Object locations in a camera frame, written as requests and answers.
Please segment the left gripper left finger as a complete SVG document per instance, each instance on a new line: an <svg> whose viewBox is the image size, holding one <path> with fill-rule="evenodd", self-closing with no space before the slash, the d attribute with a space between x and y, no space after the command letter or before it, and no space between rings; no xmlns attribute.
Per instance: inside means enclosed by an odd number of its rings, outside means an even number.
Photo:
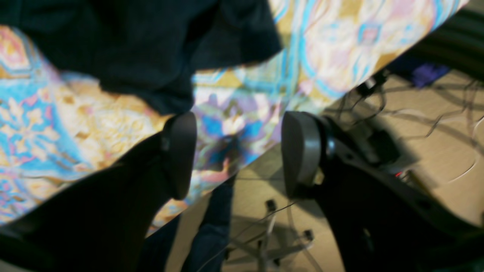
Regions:
<svg viewBox="0 0 484 272"><path fill-rule="evenodd" d="M192 112L113 165L1 227L1 261L30 272L133 272L154 217L186 198L197 142Z"/></svg>

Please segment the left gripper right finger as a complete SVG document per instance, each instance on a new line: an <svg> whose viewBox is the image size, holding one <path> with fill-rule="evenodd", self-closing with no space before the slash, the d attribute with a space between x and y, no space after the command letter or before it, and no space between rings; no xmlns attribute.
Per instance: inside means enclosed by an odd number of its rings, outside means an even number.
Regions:
<svg viewBox="0 0 484 272"><path fill-rule="evenodd" d="M482 227L371 165L330 117L287 111L281 148L288 199L313 199L347 272L482 272Z"/></svg>

